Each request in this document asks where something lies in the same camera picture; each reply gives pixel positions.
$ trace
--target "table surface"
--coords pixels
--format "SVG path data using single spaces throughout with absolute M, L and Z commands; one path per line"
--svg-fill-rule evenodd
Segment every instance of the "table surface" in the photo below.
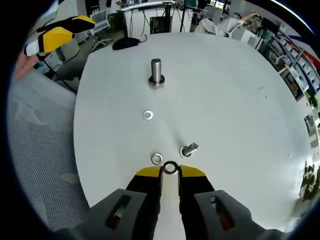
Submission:
M 165 77 L 159 89 L 148 85 L 154 58 Z M 182 158 L 180 148 L 192 142 L 199 149 Z M 268 61 L 242 42 L 198 33 L 154 34 L 132 48 L 92 53 L 76 98 L 74 149 L 91 207 L 160 153 L 204 171 L 258 224 L 282 230 L 312 155 L 297 102 Z M 163 176 L 156 240 L 185 239 L 177 179 Z

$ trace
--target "chair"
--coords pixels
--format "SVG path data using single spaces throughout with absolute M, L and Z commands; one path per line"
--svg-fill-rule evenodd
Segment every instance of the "chair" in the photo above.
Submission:
M 36 70 L 13 81 L 7 133 L 13 165 L 34 210 L 52 231 L 83 221 L 89 205 L 75 161 L 76 95 Z
M 98 11 L 90 15 L 90 18 L 95 21 L 95 27 L 89 30 L 90 35 L 88 35 L 88 33 L 85 33 L 87 37 L 95 36 L 101 30 L 107 30 L 110 28 L 110 23 L 108 20 L 109 12 L 110 8 L 106 8 L 102 11 Z M 101 39 L 93 46 L 92 51 L 94 51 L 100 44 L 106 47 L 107 43 L 112 41 L 112 38 Z

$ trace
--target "black stand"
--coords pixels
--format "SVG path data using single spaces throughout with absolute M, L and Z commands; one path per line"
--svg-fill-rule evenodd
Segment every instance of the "black stand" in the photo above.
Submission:
M 170 9 L 171 9 L 171 6 L 167 4 L 165 7 L 165 20 L 164 20 L 165 33 L 170 33 L 170 29 L 171 29 Z
M 182 8 L 182 19 L 181 19 L 181 25 L 180 25 L 180 33 L 182 33 L 182 27 L 184 25 L 184 21 L 185 21 L 185 13 L 186 13 L 186 0 L 184 0 L 184 3 L 183 3 L 183 8 Z

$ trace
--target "shelf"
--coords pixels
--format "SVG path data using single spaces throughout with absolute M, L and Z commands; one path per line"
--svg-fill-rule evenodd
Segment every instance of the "shelf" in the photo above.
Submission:
M 311 110 L 310 116 L 313 118 L 313 124 L 309 126 L 309 139 L 312 150 L 312 161 L 317 163 L 320 161 L 320 137 L 318 130 L 319 116 L 318 111 Z
M 309 89 L 309 84 L 305 82 L 303 79 L 301 79 L 301 71 L 299 69 L 296 69 L 295 67 L 287 66 L 286 68 L 289 70 L 293 78 L 295 79 L 296 83 L 299 85 L 301 90 L 305 93 Z
M 311 89 L 311 91 L 313 91 L 314 94 L 317 93 L 317 90 L 319 86 L 314 86 L 314 84 L 311 82 L 314 79 L 318 79 L 318 82 L 320 83 L 320 77 L 317 73 L 317 71 L 313 68 L 312 63 L 309 61 L 309 59 L 302 53 L 302 55 L 304 55 L 304 57 L 306 58 L 302 58 L 302 56 L 299 54 L 299 52 L 296 53 L 296 56 L 292 55 L 291 49 L 292 47 L 287 44 L 283 44 L 281 40 L 277 39 L 275 36 L 272 36 L 273 39 L 279 44 L 279 47 L 281 48 L 281 50 L 283 51 L 283 53 L 289 58 L 289 60 L 291 61 L 291 63 L 295 63 L 294 64 L 294 68 L 296 69 L 296 71 L 299 73 L 299 75 L 303 78 L 304 81 L 307 82 L 307 84 L 309 85 L 309 88 Z M 308 66 L 310 66 L 310 69 L 306 70 L 303 66 L 301 66 L 301 63 L 299 63 L 300 59 L 303 59 L 303 62 L 305 62 L 304 65 L 308 64 Z M 310 72 L 313 70 L 313 74 L 314 74 L 314 78 L 312 80 L 310 80 Z

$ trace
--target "cable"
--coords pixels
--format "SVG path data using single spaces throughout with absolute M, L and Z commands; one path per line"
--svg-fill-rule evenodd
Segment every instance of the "cable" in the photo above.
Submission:
M 140 41 L 140 43 L 144 43 L 148 40 L 147 34 L 145 34 L 145 40 L 144 41 Z
M 129 37 L 132 38 L 132 33 L 134 30 L 134 24 L 132 23 L 132 15 L 134 14 L 134 11 L 131 10 L 131 18 L 130 18 L 130 25 L 129 25 Z
M 149 27 L 150 27 L 150 23 L 148 22 L 148 19 L 147 19 L 146 15 L 145 15 L 145 11 L 143 10 L 142 12 L 143 12 L 144 19 L 146 20 L 146 23 L 147 23 L 147 24 L 149 25 Z
M 71 61 L 72 59 L 74 59 L 76 56 L 78 56 L 78 54 L 80 53 L 80 50 L 76 53 L 76 55 L 74 55 L 73 57 L 71 57 L 70 59 L 68 59 L 67 61 L 65 61 L 63 64 L 66 64 L 67 62 Z
M 177 10 L 177 12 L 178 12 L 178 15 L 179 15 L 179 18 L 180 18 L 180 22 L 182 23 L 183 31 L 186 32 L 185 25 L 183 24 L 183 22 L 181 20 L 181 16 L 180 16 L 179 10 Z
M 43 24 L 41 27 L 38 27 L 36 30 L 34 30 L 31 34 L 29 34 L 29 36 L 27 36 L 26 39 L 30 38 L 36 31 L 38 31 L 38 29 L 43 28 L 47 23 L 51 22 L 52 20 L 54 20 L 55 18 L 50 19 L 49 21 L 47 21 L 45 24 Z
M 171 20 L 170 20 L 170 25 L 172 25 L 172 21 L 174 19 L 174 15 L 175 15 L 175 6 L 173 5 L 173 14 L 172 14 L 172 17 L 171 17 Z
M 54 74 L 58 77 L 58 79 L 61 80 L 71 92 L 73 92 L 74 94 L 77 94 L 76 91 L 72 87 L 70 87 L 70 85 L 67 84 L 66 81 L 63 80 L 55 70 L 52 69 L 52 67 L 49 66 L 46 60 L 43 59 L 42 61 L 52 72 L 54 72 Z
M 144 17 L 144 18 L 143 18 L 143 30 L 142 30 L 142 33 L 141 33 L 141 37 L 142 37 L 143 34 L 145 33 L 145 26 L 146 26 L 146 18 Z

